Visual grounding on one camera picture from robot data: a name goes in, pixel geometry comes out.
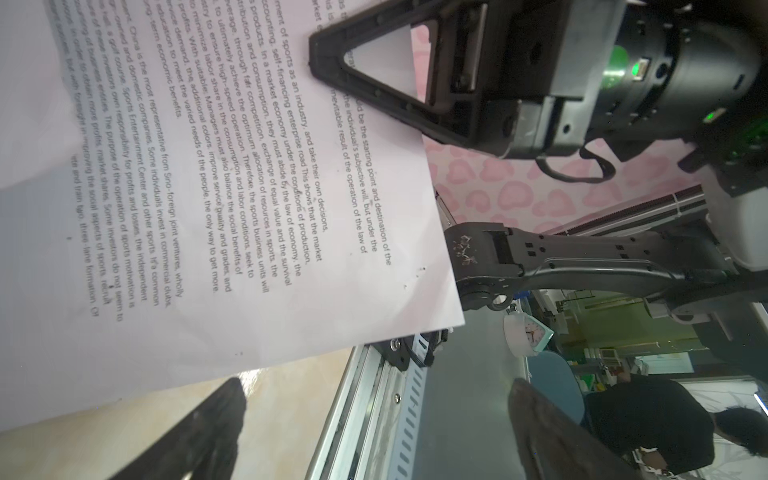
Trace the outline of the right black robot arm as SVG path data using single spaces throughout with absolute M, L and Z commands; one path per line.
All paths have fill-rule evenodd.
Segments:
M 595 289 L 677 318 L 767 298 L 767 6 L 760 1 L 387 1 L 312 34 L 312 75 L 427 137 L 502 160 L 619 161 L 681 139 L 710 177 L 707 232 L 445 234 L 464 310 Z

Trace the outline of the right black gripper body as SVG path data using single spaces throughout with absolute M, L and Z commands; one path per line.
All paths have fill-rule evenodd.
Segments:
M 625 1 L 524 1 L 500 42 L 479 131 L 500 158 L 689 139 L 721 122 L 762 66 L 742 28 Z

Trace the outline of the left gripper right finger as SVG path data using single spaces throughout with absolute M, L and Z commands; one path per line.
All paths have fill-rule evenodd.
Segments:
M 572 421 L 528 381 L 518 378 L 508 412 L 528 479 L 638 479 L 640 475 Z

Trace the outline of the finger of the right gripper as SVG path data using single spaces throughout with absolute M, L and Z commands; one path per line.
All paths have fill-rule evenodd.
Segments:
M 373 103 L 373 90 L 384 88 L 387 100 L 418 103 L 411 51 L 411 27 L 391 26 L 375 34 L 376 16 L 389 1 L 329 1 L 328 18 L 308 39 L 312 75 L 329 88 L 328 104 L 338 126 L 335 144 L 342 153 L 361 159 L 421 154 L 420 133 L 388 117 Z

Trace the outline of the printed sheet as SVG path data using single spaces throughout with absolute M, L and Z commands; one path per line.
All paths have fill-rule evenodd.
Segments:
M 316 80 L 364 1 L 44 1 L 83 143 L 1 193 L 1 427 L 463 324 L 415 131 Z

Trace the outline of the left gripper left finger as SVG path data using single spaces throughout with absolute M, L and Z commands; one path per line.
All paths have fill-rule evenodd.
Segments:
M 230 479 L 238 457 L 247 399 L 231 377 L 115 479 Z

